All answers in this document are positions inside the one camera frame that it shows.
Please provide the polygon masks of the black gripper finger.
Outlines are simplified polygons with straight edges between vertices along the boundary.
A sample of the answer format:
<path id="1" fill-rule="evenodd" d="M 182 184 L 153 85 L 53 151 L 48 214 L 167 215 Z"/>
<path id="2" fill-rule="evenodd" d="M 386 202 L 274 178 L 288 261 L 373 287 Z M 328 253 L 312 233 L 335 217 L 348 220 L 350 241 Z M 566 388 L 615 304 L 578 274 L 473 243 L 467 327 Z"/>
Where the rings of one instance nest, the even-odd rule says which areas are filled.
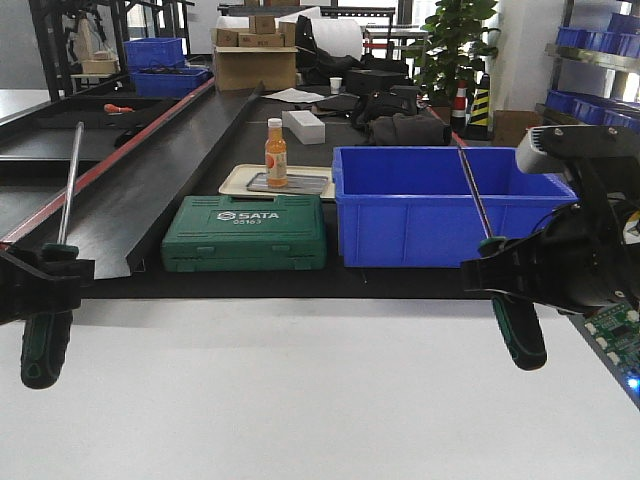
<path id="1" fill-rule="evenodd" d="M 38 255 L 2 249 L 1 324 L 78 308 L 94 272 L 94 260 L 71 258 L 70 250 Z"/>

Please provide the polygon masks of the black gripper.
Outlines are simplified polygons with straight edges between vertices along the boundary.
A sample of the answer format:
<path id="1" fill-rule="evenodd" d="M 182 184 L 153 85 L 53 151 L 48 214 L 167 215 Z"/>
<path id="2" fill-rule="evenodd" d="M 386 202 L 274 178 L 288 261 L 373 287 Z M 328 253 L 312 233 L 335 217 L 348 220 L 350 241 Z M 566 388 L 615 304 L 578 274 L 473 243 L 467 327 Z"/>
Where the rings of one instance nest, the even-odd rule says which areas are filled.
<path id="1" fill-rule="evenodd" d="M 639 307 L 639 205 L 612 200 L 594 219 L 574 203 L 526 238 L 492 236 L 460 264 L 465 291 L 500 293 L 571 313 Z"/>

